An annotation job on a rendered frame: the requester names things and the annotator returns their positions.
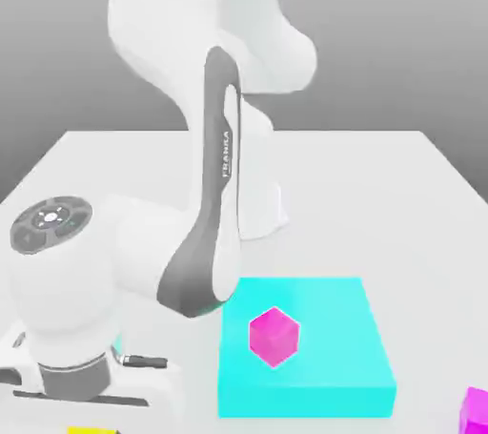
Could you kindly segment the small magenta cube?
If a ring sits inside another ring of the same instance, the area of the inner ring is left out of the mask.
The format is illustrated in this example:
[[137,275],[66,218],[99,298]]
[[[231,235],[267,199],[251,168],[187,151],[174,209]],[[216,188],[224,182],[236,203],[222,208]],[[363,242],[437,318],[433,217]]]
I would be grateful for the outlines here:
[[467,388],[459,412],[458,434],[488,434],[488,391]]

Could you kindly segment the small yellow cube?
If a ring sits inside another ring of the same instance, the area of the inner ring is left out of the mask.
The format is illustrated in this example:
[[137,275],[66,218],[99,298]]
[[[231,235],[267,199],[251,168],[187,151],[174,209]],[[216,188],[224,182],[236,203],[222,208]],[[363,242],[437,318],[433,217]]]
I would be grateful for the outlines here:
[[108,429],[92,426],[69,426],[67,434],[121,434],[117,429]]

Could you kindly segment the large cyan box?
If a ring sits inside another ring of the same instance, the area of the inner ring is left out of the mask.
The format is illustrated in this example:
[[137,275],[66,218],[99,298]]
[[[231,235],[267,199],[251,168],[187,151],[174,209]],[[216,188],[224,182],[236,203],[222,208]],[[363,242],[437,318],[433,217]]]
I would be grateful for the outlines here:
[[[298,351],[271,368],[250,320],[277,306],[301,324]],[[243,278],[222,309],[222,419],[389,418],[397,382],[359,278]]]

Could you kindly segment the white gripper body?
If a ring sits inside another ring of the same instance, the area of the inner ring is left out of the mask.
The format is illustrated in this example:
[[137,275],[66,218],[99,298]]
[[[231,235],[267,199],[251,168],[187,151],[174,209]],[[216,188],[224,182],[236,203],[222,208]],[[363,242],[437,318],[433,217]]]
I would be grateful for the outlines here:
[[87,402],[49,398],[12,367],[0,367],[0,434],[67,434],[69,426],[121,434],[176,434],[183,402],[162,370],[116,366],[112,382]]

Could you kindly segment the small pink cube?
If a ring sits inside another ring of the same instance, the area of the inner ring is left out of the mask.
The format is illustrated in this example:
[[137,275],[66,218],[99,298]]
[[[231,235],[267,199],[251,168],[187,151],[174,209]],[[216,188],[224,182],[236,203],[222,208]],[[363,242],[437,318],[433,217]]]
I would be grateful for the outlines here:
[[299,349],[301,324],[277,306],[250,320],[249,349],[271,368],[277,368]]

